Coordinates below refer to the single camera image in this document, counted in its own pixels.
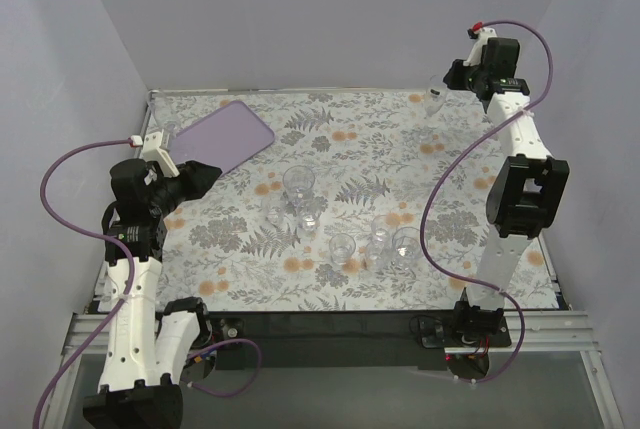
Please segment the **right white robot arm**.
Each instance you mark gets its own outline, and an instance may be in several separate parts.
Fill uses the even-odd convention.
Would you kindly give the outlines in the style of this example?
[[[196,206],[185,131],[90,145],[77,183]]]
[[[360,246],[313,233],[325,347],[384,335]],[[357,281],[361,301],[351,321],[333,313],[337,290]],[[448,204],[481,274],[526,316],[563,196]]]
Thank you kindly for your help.
[[[448,89],[469,91],[498,131],[505,161],[486,201],[487,243],[476,272],[454,307],[452,330],[464,342],[485,342],[504,328],[502,291],[540,232],[555,219],[570,173],[554,158],[528,111],[530,91],[515,72],[520,44],[491,28],[478,30],[467,59],[457,59],[444,78]]]

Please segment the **clear champagne flute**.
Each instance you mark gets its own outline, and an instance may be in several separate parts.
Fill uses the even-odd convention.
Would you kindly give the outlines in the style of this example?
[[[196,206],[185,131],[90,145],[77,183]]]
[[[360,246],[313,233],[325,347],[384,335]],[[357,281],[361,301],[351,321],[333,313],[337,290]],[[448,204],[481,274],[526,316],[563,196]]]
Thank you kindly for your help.
[[[441,125],[438,113],[444,107],[448,94],[449,89],[444,83],[444,76],[442,74],[431,76],[423,100],[425,119],[417,136],[419,144],[429,144],[433,140],[433,136]]]

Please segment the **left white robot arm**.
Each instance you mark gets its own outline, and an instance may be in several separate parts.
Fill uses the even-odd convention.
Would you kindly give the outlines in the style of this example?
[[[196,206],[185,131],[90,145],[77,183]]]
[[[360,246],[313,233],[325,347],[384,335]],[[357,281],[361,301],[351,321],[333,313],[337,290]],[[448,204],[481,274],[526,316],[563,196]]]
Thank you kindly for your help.
[[[105,264],[109,302],[117,312],[108,323],[98,390],[83,400],[83,417],[92,427],[180,427],[179,379],[189,351],[209,342],[212,329],[199,297],[170,302],[156,313],[164,219],[181,203],[202,198],[221,174],[196,161],[178,165],[174,176],[142,159],[111,168],[115,200],[104,214],[103,232],[114,239],[105,248]]]

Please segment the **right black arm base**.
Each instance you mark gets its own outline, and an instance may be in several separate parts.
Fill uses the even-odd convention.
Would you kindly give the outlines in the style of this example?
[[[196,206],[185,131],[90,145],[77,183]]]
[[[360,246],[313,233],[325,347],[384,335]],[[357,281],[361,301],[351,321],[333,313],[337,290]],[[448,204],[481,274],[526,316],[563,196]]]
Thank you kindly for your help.
[[[484,379],[491,368],[490,350],[511,345],[505,322],[496,334],[464,335],[452,328],[451,318],[417,314],[409,319],[408,329],[421,349],[442,352],[446,369],[464,379]]]

